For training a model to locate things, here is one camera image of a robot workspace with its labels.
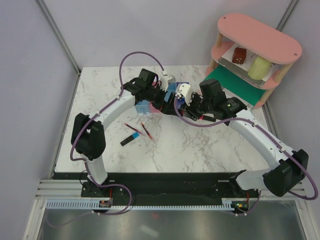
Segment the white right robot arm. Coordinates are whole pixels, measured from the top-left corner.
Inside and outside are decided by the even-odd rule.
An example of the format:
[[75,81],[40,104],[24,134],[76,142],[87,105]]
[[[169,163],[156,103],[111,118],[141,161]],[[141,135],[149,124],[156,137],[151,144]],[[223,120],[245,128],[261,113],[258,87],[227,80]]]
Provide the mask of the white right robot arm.
[[262,170],[237,172],[229,184],[230,193],[240,197],[247,190],[264,188],[277,197],[293,194],[292,188],[307,176],[308,154],[303,149],[293,150],[261,126],[247,105],[227,95],[217,80],[205,80],[199,86],[201,94],[190,84],[177,86],[175,98],[184,100],[180,108],[174,109],[178,117],[197,121],[204,114],[213,115],[217,119],[214,126],[224,123],[238,132],[268,165]]

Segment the blue capped black highlighter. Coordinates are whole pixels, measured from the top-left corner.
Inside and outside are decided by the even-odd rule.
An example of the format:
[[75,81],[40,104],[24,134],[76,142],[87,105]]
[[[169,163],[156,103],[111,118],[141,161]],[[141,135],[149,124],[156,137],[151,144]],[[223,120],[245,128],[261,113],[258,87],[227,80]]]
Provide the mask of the blue capped black highlighter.
[[140,134],[138,132],[133,133],[132,135],[128,136],[126,139],[124,139],[123,141],[120,142],[121,146],[125,146],[128,143],[130,143],[131,141],[133,141],[134,139],[136,139],[137,137],[139,137]]

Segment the pink capped black highlighter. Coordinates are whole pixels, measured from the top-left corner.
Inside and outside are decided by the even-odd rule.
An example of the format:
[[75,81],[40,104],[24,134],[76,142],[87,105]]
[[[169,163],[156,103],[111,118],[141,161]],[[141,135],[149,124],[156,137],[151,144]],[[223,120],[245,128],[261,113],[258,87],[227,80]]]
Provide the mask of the pink capped black highlighter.
[[209,116],[209,115],[205,115],[203,114],[201,117],[200,117],[201,120],[204,120],[204,121],[209,121],[209,122],[216,122],[216,118],[213,117],[213,116]]

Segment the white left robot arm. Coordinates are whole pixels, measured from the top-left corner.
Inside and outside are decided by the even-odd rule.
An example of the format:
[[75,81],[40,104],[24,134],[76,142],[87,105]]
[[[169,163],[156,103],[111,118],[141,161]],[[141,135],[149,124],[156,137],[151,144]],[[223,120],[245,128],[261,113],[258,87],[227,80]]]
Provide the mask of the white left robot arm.
[[165,115],[176,115],[174,110],[175,94],[170,93],[166,100],[168,87],[176,83],[173,75],[163,74],[157,83],[154,80],[159,76],[147,69],[142,69],[138,77],[126,82],[120,89],[119,96],[109,102],[103,109],[94,115],[79,113],[75,119],[71,135],[71,152],[81,155],[90,181],[93,182],[92,191],[99,197],[106,196],[110,185],[105,180],[108,173],[105,170],[102,154],[106,148],[105,130],[121,114],[141,101],[148,101]]

